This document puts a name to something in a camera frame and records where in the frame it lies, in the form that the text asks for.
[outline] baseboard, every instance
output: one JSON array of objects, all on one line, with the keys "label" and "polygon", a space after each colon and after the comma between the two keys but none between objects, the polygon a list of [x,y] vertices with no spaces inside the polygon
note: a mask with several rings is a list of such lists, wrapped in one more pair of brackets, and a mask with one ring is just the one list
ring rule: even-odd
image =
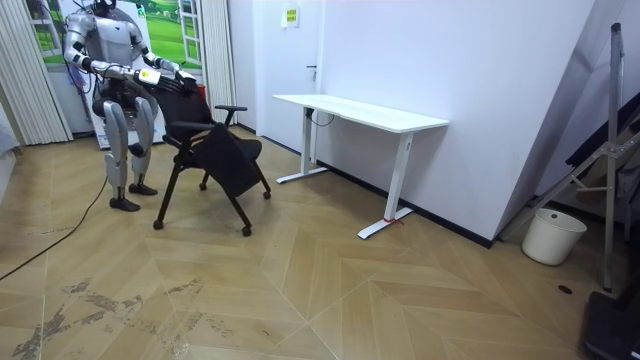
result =
[{"label": "baseboard", "polygon": [[292,153],[294,153],[294,154],[296,154],[296,155],[300,156],[300,152],[299,152],[299,151],[293,150],[292,148],[288,147],[287,145],[285,145],[285,144],[283,144],[283,143],[277,142],[277,141],[275,141],[275,140],[273,140],[273,139],[271,139],[271,138],[269,138],[269,137],[266,137],[266,136],[262,136],[262,138],[263,138],[263,139],[266,139],[266,140],[269,140],[270,142],[272,142],[272,143],[274,143],[274,144],[276,144],[276,145],[280,146],[281,148],[283,148],[283,149],[285,149],[285,150],[289,150],[289,151],[291,151]]},{"label": "baseboard", "polygon": [[[253,129],[251,129],[251,128],[246,128],[245,130],[253,132]],[[282,147],[283,149],[289,150],[289,151],[291,151],[292,153],[294,153],[294,154],[296,154],[298,156],[300,155],[300,152],[295,151],[292,148],[290,148],[290,147],[288,147],[288,146],[286,146],[284,144],[281,144],[281,143],[279,143],[279,142],[277,142],[277,141],[275,141],[273,139],[270,139],[270,138],[268,138],[266,136],[262,136],[262,138],[264,138],[264,139],[266,139],[266,140],[268,140],[268,141],[270,141],[270,142]],[[336,169],[335,167],[333,167],[333,166],[331,166],[331,165],[329,165],[329,164],[327,164],[327,163],[325,163],[323,161],[318,160],[318,165],[322,166],[322,167],[326,167],[331,172],[333,172],[334,174],[340,176],[341,178],[343,178],[343,179],[345,179],[347,181],[350,181],[350,182],[352,182],[352,183],[354,183],[354,184],[356,184],[356,185],[358,185],[360,187],[363,187],[363,188],[365,188],[365,189],[367,189],[367,190],[369,190],[369,191],[371,191],[371,192],[373,192],[375,194],[378,194],[378,195],[380,195],[382,197],[386,198],[389,195],[388,191],[380,189],[379,187],[377,187],[375,185],[369,184],[368,182],[366,182],[366,181],[364,181],[362,179],[359,179],[359,178],[357,178],[357,177],[355,177],[355,176],[353,176],[351,174],[348,174],[348,173],[346,173],[346,172],[344,172],[344,171],[342,171],[340,169]],[[421,208],[421,207],[419,207],[419,206],[417,206],[415,204],[412,204],[412,203],[410,203],[410,202],[408,202],[408,201],[406,201],[404,199],[400,199],[398,201],[398,203],[401,206],[408,207],[408,208],[412,209],[416,214],[422,216],[423,218],[428,219],[430,221],[433,221],[434,223],[436,223],[436,224],[438,224],[438,225],[440,225],[440,226],[442,226],[442,227],[444,227],[444,228],[446,228],[448,230],[451,230],[454,233],[456,233],[456,234],[458,234],[458,235],[460,235],[462,237],[465,237],[465,238],[473,241],[474,243],[476,243],[476,244],[478,244],[478,245],[480,245],[482,247],[490,249],[491,246],[493,246],[493,241],[485,238],[484,236],[476,234],[471,230],[468,230],[468,229],[466,229],[466,228],[464,228],[464,227],[462,227],[462,226],[460,226],[458,224],[455,224],[455,223],[453,223],[453,222],[451,222],[451,221],[449,221],[449,220],[447,220],[445,218],[442,218],[442,217],[440,217],[440,216],[438,216],[438,215],[436,215],[436,214],[434,214],[434,213],[432,213],[432,212],[430,212],[428,210],[425,210],[425,209],[423,209],[423,208]]]}]

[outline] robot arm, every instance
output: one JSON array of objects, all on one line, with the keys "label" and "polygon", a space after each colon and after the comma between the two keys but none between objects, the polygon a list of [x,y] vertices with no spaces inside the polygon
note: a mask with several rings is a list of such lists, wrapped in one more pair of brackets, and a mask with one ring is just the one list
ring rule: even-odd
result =
[{"label": "robot arm", "polygon": [[195,91],[196,88],[196,79],[186,71],[182,71],[180,65],[165,60],[158,55],[154,54],[149,50],[149,47],[144,42],[144,38],[140,33],[140,29],[137,26],[131,23],[127,23],[129,28],[129,33],[131,34],[131,45],[135,50],[142,54],[143,60],[145,64],[151,66],[156,69],[164,69],[171,71],[175,74],[176,79],[179,80],[187,91]]},{"label": "robot arm", "polygon": [[69,29],[65,41],[64,58],[68,63],[105,78],[133,80],[135,72],[120,64],[93,60],[82,53],[87,34],[96,28],[95,18],[88,14],[67,17]]}]

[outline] white bucket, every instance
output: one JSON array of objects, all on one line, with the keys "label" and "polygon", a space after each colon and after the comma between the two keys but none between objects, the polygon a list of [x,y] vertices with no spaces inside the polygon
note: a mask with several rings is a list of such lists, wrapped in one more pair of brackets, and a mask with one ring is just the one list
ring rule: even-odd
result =
[{"label": "white bucket", "polygon": [[560,265],[567,258],[587,226],[561,212],[540,209],[522,243],[522,251],[545,265]]}]

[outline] herringbone floor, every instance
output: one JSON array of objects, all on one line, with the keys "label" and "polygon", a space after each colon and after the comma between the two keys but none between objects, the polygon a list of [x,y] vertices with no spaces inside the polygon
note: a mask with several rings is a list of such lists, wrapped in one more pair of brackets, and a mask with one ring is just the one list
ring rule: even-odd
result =
[{"label": "herringbone floor", "polygon": [[[0,359],[580,356],[599,241],[555,268],[415,214],[362,241],[384,199],[332,173],[277,185],[299,158],[263,143],[274,190],[241,197],[250,238],[213,182],[198,190],[196,171],[182,174],[165,229],[153,230],[175,153],[154,147],[147,183],[161,194],[130,196],[142,211],[109,209],[107,188],[73,236],[0,282]],[[75,225],[102,184],[103,155],[93,139],[26,149],[0,208],[1,273]]]}]

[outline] desk leg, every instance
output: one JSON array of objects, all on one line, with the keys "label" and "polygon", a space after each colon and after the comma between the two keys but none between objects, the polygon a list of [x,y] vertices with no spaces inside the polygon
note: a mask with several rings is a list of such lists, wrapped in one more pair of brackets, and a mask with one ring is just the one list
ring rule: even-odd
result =
[{"label": "desk leg", "polygon": [[278,184],[284,184],[287,181],[300,179],[323,171],[327,171],[327,168],[317,168],[309,170],[311,167],[311,117],[307,117],[307,108],[302,109],[302,152],[300,154],[300,172],[289,176],[283,176],[276,179]]},{"label": "desk leg", "polygon": [[387,198],[387,206],[384,210],[384,218],[373,225],[368,226],[358,233],[362,239],[393,224],[396,220],[401,219],[413,212],[409,208],[398,209],[398,200],[400,199],[400,191],[402,190],[402,182],[407,169],[407,161],[409,160],[409,152],[411,151],[411,141],[413,133],[402,134],[400,144],[398,145],[398,154],[393,167],[393,177],[391,178],[391,187],[389,188],[389,197]]}]

